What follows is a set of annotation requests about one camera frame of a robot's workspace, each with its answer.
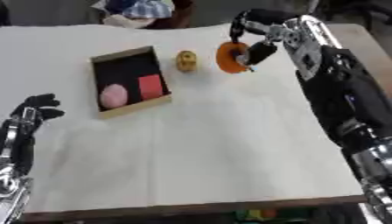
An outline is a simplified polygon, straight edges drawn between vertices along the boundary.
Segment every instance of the orange ring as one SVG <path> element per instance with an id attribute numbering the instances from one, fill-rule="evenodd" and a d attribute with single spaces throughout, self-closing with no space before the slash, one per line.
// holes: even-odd
<path id="1" fill-rule="evenodd" d="M 234 49 L 245 52 L 248 49 L 248 46 L 244 43 L 223 43 L 216 52 L 216 63 L 222 71 L 229 74 L 238 74 L 247 71 L 248 68 L 246 66 L 238 64 L 231 55 L 231 51 Z"/>

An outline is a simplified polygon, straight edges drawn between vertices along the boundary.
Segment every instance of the white tablecloth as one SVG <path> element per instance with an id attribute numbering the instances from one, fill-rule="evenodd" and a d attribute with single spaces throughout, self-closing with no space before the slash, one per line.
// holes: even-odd
<path id="1" fill-rule="evenodd" d="M 228 30 L 1 28 L 1 118 L 43 93 L 55 93 L 66 111 L 37 134 L 28 212 L 361 194 L 282 47 L 255 73 L 231 75 L 215 65 Z M 155 47 L 172 102 L 98 120 L 88 58 L 140 46 Z M 176 70 L 182 50 L 197 53 L 196 73 Z"/>

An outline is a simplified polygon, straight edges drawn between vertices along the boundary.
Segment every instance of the robotic arm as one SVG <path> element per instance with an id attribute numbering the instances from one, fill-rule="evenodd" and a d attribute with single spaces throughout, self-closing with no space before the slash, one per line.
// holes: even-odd
<path id="1" fill-rule="evenodd" d="M 0 129 L 0 224 L 19 218 L 30 198 L 34 133 L 49 119 L 63 116 L 54 94 L 27 98 Z"/>
<path id="2" fill-rule="evenodd" d="M 374 78 L 315 17 L 247 10 L 232 23 L 233 46 L 245 31 L 264 39 L 227 51 L 233 62 L 250 68 L 283 42 L 321 127 L 341 148 L 374 213 L 392 223 L 392 107 Z"/>

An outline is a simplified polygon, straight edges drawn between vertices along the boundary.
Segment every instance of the pink ball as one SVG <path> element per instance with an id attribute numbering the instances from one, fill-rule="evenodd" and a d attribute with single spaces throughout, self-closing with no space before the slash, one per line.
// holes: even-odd
<path id="1" fill-rule="evenodd" d="M 121 85 L 112 84 L 103 89 L 100 100 L 102 106 L 107 109 L 120 108 L 127 104 L 128 91 Z"/>

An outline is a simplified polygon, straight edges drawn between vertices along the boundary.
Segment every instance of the wooden box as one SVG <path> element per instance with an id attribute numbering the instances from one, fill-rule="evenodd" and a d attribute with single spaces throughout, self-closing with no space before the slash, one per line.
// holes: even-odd
<path id="1" fill-rule="evenodd" d="M 94 69 L 96 101 L 100 118 L 121 116 L 135 110 L 169 102 L 172 99 L 152 46 L 93 57 L 91 63 Z M 155 99 L 143 100 L 139 78 L 151 74 L 159 75 L 162 95 Z M 128 101 L 125 106 L 112 109 L 102 106 L 100 94 L 105 87 L 112 84 L 119 84 L 127 89 Z"/>

